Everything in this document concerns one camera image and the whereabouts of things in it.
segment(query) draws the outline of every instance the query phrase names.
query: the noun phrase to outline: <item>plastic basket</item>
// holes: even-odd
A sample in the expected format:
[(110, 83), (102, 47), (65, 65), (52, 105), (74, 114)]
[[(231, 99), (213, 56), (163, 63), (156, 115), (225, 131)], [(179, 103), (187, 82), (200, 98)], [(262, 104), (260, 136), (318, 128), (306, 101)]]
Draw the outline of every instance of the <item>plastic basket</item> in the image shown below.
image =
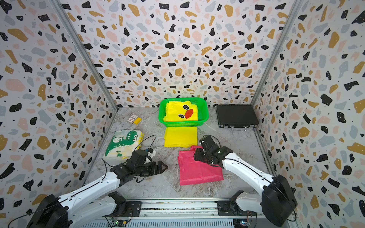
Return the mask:
[[(169, 101), (190, 101), (192, 104), (198, 106), (198, 120), (197, 121), (179, 121), (179, 122), (165, 122), (166, 104)], [(201, 126), (209, 118), (207, 102), (200, 97), (186, 97), (186, 98), (168, 98), (160, 103), (160, 110), (158, 112), (158, 120), (166, 127), (186, 127), (186, 126)]]

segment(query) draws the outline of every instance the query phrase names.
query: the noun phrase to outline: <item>folded yellow cloth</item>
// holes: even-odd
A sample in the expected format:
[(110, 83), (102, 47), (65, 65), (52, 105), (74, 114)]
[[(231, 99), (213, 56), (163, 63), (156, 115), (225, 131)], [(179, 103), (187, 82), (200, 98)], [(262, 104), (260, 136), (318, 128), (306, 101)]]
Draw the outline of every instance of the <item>folded yellow cloth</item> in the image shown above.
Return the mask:
[(198, 106), (190, 101), (169, 101), (166, 104), (165, 122), (196, 121), (198, 120)]
[(183, 147), (198, 145), (197, 127), (167, 127), (165, 147)]

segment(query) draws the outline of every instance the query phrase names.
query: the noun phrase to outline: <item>red cloth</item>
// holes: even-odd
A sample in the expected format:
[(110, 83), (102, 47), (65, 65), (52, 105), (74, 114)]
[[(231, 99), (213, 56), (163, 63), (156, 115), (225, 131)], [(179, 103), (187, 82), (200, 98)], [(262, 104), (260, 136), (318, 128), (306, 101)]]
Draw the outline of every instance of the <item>red cloth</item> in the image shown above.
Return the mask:
[(180, 166), (180, 185), (195, 185), (214, 181), (222, 181), (223, 174), (221, 167), (212, 167), (203, 162), (194, 161), (195, 148), (190, 151), (180, 151), (177, 162)]

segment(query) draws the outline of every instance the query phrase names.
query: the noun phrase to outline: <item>patterned wall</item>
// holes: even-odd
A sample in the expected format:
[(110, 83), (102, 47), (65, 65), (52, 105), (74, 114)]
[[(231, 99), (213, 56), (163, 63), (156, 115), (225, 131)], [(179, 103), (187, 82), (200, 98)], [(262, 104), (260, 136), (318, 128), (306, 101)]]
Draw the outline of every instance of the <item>patterned wall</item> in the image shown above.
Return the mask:
[(255, 104), (303, 227), (365, 227), (364, 1), (304, 1)]
[(293, 0), (61, 0), (121, 106), (250, 103)]
[(82, 186), (114, 111), (48, 1), (0, 6), (0, 227), (6, 227), (45, 196)]

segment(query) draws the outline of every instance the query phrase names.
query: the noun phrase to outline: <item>gray marble surface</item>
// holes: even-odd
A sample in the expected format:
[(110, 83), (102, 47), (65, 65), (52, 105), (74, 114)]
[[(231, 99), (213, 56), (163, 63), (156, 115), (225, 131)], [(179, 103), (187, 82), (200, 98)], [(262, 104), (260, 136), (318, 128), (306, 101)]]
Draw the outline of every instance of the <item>gray marble surface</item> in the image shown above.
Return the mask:
[[(133, 114), (142, 118), (138, 124), (130, 124), (127, 119)], [(254, 131), (247, 129), (246, 132), (232, 132), (231, 129), (218, 127), (215, 108), (209, 109), (209, 119), (202, 126), (198, 126), (198, 138), (203, 135), (213, 135), (218, 138), (222, 146), (231, 148), (243, 160), (247, 161), (256, 168), (267, 172), (267, 167), (262, 157)], [(158, 108), (120, 108), (117, 117), (109, 134), (106, 136), (102, 151), (97, 157), (96, 162), (87, 177), (86, 183), (94, 181), (96, 178), (105, 174), (105, 166), (101, 160), (103, 152), (106, 150), (114, 132), (123, 129), (137, 129), (142, 131), (147, 138), (156, 134), (157, 138), (152, 146), (157, 154), (153, 157), (154, 161), (161, 160), (169, 168), (160, 175), (145, 178), (141, 183), (130, 181), (117, 191), (125, 198), (151, 198), (151, 197), (227, 197), (230, 198), (238, 190), (254, 193), (253, 188), (235, 174), (223, 169), (223, 181), (204, 183), (198, 185), (180, 186), (179, 165), (177, 157), (180, 150), (184, 148), (165, 148), (164, 134), (165, 125), (158, 120)], [(142, 149), (147, 148), (152, 141), (150, 139), (142, 143)]]

